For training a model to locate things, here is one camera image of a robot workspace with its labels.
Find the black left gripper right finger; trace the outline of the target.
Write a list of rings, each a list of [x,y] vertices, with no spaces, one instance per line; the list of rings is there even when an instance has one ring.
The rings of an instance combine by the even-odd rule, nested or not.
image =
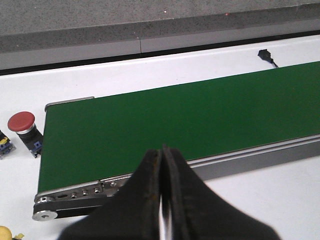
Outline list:
[[[269,225],[235,208],[212,191],[181,152],[161,151],[163,213],[172,240],[278,240]]]

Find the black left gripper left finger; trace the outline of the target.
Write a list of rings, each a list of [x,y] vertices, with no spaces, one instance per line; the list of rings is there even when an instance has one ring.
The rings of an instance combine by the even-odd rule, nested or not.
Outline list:
[[[60,240],[158,240],[162,154],[148,150],[136,171],[103,206],[66,227]]]

